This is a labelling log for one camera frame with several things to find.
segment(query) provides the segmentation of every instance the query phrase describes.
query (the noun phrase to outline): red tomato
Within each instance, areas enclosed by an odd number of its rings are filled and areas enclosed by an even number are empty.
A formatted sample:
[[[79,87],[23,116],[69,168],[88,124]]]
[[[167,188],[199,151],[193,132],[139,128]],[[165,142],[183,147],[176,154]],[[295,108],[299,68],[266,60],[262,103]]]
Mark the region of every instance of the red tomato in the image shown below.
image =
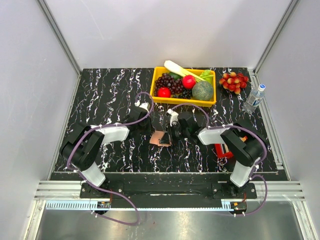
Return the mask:
[[[196,85],[196,79],[192,75],[187,75],[182,79],[182,85],[186,89],[192,89]]]
[[[157,96],[160,98],[170,98],[171,97],[170,89],[167,87],[161,87],[158,90]]]

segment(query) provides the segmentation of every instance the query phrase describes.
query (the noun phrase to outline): red grapes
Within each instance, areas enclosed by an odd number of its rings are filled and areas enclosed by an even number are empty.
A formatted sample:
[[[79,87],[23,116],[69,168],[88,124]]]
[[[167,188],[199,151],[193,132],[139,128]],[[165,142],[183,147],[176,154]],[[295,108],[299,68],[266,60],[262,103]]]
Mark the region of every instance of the red grapes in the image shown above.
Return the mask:
[[[155,89],[153,92],[155,97],[157,97],[158,90],[162,87],[170,89],[173,98],[190,99],[192,96],[192,91],[184,88],[182,85],[181,78],[175,80],[174,77],[168,73],[163,73],[162,76],[155,81]]]

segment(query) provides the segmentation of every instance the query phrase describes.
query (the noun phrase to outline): bottle label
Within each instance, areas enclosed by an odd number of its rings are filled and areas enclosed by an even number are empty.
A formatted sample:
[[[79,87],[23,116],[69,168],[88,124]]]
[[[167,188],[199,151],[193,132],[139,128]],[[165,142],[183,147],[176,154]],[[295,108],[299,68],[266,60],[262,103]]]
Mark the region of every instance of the bottle label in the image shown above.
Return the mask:
[[[250,94],[250,96],[246,100],[246,103],[255,107],[255,106],[259,105],[259,103],[262,101],[262,99],[263,98],[261,98],[261,97],[255,97],[252,94]]]

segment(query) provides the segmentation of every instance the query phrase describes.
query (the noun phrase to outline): gray floor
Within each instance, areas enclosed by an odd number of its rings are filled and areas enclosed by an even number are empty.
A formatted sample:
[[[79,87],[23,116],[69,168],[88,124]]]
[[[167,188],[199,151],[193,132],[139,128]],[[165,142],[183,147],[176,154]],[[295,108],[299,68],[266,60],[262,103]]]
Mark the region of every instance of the gray floor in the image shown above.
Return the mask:
[[[258,206],[249,203],[250,209]],[[135,221],[133,211],[106,213]],[[293,206],[267,202],[255,215],[226,217],[214,212],[141,212],[139,226],[125,226],[89,212],[45,210],[38,240],[301,240]]]

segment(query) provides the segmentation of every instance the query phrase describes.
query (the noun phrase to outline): table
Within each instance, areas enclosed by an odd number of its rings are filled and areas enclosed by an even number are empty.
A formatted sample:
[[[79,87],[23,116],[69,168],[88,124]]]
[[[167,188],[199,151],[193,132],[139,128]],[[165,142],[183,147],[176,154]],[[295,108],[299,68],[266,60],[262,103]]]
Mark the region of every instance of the table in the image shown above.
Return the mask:
[[[241,72],[250,77],[246,68],[212,68],[216,74],[217,102],[211,108],[203,108],[210,117],[210,126],[230,124],[239,118],[248,118],[252,126],[268,141],[263,118],[259,109],[249,116],[241,111],[243,102],[250,93],[251,84],[240,95],[229,93],[219,86],[223,73]],[[75,123],[89,125],[108,124],[121,121],[135,102],[139,92],[149,92],[153,68],[92,68],[84,69],[73,102],[64,137]],[[173,105],[156,103],[151,114],[152,125],[162,131],[165,128],[168,108]],[[191,106],[181,110],[192,111]],[[197,121],[204,123],[201,112],[194,111]],[[112,142],[101,147],[96,163],[103,172],[140,172],[140,173],[212,173],[232,171],[232,163],[226,158],[219,159],[213,145],[195,145],[181,140],[176,146],[159,147],[149,144],[150,136],[137,136],[123,142]],[[267,157],[259,171],[277,172],[275,159],[267,142]],[[54,172],[67,172],[66,161],[59,156]]]

